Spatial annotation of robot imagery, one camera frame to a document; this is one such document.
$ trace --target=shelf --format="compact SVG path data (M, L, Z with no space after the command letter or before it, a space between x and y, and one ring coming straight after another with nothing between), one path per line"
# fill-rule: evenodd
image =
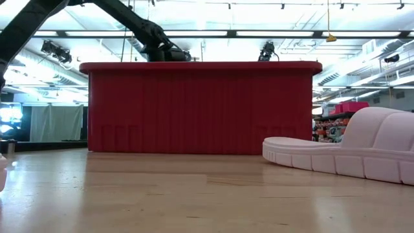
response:
M325 116L319 119L315 119L315 121L324 121L324 120L334 120L338 118L351 118L355 113L340 113L332 116Z

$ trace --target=wooden floor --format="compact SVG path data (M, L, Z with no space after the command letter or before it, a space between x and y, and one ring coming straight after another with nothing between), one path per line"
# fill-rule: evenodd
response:
M414 187L260 156L23 153L0 232L413 232Z

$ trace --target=black robotic arm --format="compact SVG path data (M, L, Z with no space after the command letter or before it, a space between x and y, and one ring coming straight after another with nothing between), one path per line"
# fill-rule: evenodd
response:
M0 88L5 85L8 65L40 26L66 6L85 3L96 4L131 30L144 45L148 61L186 61L184 52L174 47L159 25L139 17L119 0L30 0L0 33Z

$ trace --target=white curtain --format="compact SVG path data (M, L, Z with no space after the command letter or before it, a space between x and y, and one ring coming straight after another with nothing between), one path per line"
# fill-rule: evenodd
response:
M80 140L83 105L32 107L31 142Z

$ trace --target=white wall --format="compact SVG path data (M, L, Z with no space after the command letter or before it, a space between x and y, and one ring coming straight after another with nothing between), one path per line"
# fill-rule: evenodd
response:
M405 97L396 99L395 94L398 92L404 91ZM378 98L378 96L369 97L368 99L360 99L360 101L368 101L371 107L388 107L392 109L398 109L403 111L414 110L414 90L394 90L394 95L391 95L391 101L388 92L381 92L380 94L380 103L374 104L373 99Z

